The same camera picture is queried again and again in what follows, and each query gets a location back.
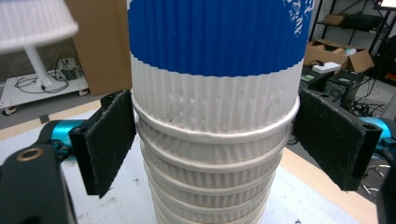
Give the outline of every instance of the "black equipment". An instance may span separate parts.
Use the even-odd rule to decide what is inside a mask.
[[[376,205],[379,223],[395,223],[396,123],[387,121],[391,140],[379,141],[381,128],[352,116],[329,100],[328,95],[301,90],[300,99],[294,134],[340,189],[358,189],[374,152],[389,163],[390,169],[377,194]]]
[[[374,30],[381,24],[382,17],[361,13],[350,14],[344,18],[343,27],[359,30]]]
[[[77,223],[60,164],[75,154],[87,193],[102,198],[136,135],[131,102],[129,91],[105,96],[89,119],[51,121],[10,155],[0,167],[0,223]]]
[[[310,66],[304,65],[301,73],[300,89],[323,91],[326,86],[327,79],[333,75],[334,72],[327,74],[314,72]]]
[[[375,55],[377,78],[396,86],[396,36],[385,40]]]
[[[363,75],[342,70],[327,80],[323,92],[333,97],[333,101],[345,110],[349,110],[362,80]]]

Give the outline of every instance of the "caster wheel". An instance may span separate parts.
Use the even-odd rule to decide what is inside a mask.
[[[86,95],[86,94],[88,94],[88,89],[81,90],[81,91],[78,92],[79,96],[83,96],[83,95]]]
[[[12,106],[12,107],[9,107],[9,108],[4,109],[1,113],[2,113],[4,116],[10,116],[10,115],[12,115],[12,114],[15,113],[15,112],[17,112],[17,107]]]

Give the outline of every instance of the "black foam pad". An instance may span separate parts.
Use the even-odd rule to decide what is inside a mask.
[[[361,121],[322,92],[301,90],[294,133],[341,190],[357,190],[382,130]]]
[[[110,94],[101,104],[69,135],[87,193],[102,198],[131,148],[136,128],[129,91]]]
[[[384,184],[376,194],[378,223],[396,223],[396,166],[390,164]]]

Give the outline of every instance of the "white paper cup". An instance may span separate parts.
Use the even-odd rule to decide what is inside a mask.
[[[196,141],[189,141],[162,133],[149,126],[142,119],[137,123],[139,134],[163,152],[179,157],[182,160],[208,164],[247,161],[267,153],[279,144],[285,135],[290,134],[289,123],[277,126],[276,128],[277,130],[274,132],[268,129],[268,131],[271,131],[271,134],[254,141],[235,144],[216,144],[215,141],[212,143],[200,143],[198,142],[200,140],[199,137],[197,137]]]
[[[139,117],[182,130],[244,133],[270,126],[294,107],[303,59],[287,70],[252,77],[202,77],[169,72],[133,58]]]
[[[258,194],[270,190],[275,171],[263,175],[252,182],[227,189],[206,189],[187,185],[161,173],[155,166],[145,164],[148,180],[167,192],[172,197],[196,206],[230,207],[244,203]]]
[[[243,185],[273,171],[280,162],[282,149],[289,137],[272,150],[248,161],[227,164],[205,164],[182,160],[163,152],[140,135],[144,143],[142,153],[145,160],[151,160],[165,175],[196,187],[224,189]]]
[[[263,205],[269,191],[256,195],[254,198],[231,207],[207,208],[183,203],[167,194],[163,189],[156,186],[155,182],[149,182],[151,193],[156,194],[169,209],[176,214],[196,222],[222,223],[237,220],[252,212],[256,207]]]
[[[134,101],[134,109],[139,115],[139,118],[145,121],[150,127],[158,130],[161,133],[166,133],[168,135],[174,136],[176,138],[184,139],[187,141],[197,142],[197,143],[208,143],[208,144],[239,144],[246,142],[253,142],[264,137],[270,136],[274,133],[278,133],[279,130],[290,125],[291,121],[297,114],[298,108],[300,106],[300,99],[297,96],[293,99],[293,107],[287,113],[286,116],[282,117],[277,122],[271,125],[262,126],[258,129],[248,131],[248,132],[238,132],[238,133],[205,133],[200,131],[192,131],[188,129],[178,128],[177,126],[169,125],[166,122],[162,122],[158,119],[151,117],[143,109],[141,109]]]
[[[171,224],[199,224],[204,222],[196,222],[185,217],[182,217],[167,207],[162,200],[160,200],[157,195],[152,192],[154,208],[158,210],[158,216],[160,217],[163,223],[171,223]],[[253,211],[245,215],[244,217],[240,217],[234,221],[230,222],[222,222],[223,224],[251,224],[258,223],[258,221],[262,218],[262,214],[264,212],[266,203],[260,204]]]

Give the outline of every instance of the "gray floor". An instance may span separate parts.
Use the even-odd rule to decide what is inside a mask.
[[[308,152],[303,148],[303,146],[300,143],[297,143],[295,145],[287,145],[288,149],[290,149],[292,152],[296,153],[306,161],[309,161],[311,164],[317,166],[320,169],[320,166],[318,163],[312,158]],[[369,166],[373,165],[388,165],[384,160],[380,160],[379,158],[373,158]],[[380,169],[380,171],[385,175],[387,173],[387,169]],[[374,170],[369,170],[367,173],[367,176],[363,179],[362,183],[366,187],[372,187],[378,189],[382,185],[383,179],[380,177],[379,174],[377,174]],[[360,187],[357,191],[361,196],[366,198],[367,200],[375,203],[374,198],[372,198],[366,191],[363,190],[362,187]]]
[[[11,116],[0,115],[0,130],[32,119],[38,119],[43,115],[57,113],[78,105],[84,105],[101,99],[103,96],[92,96],[90,94],[79,96],[77,92],[17,106],[17,112]]]

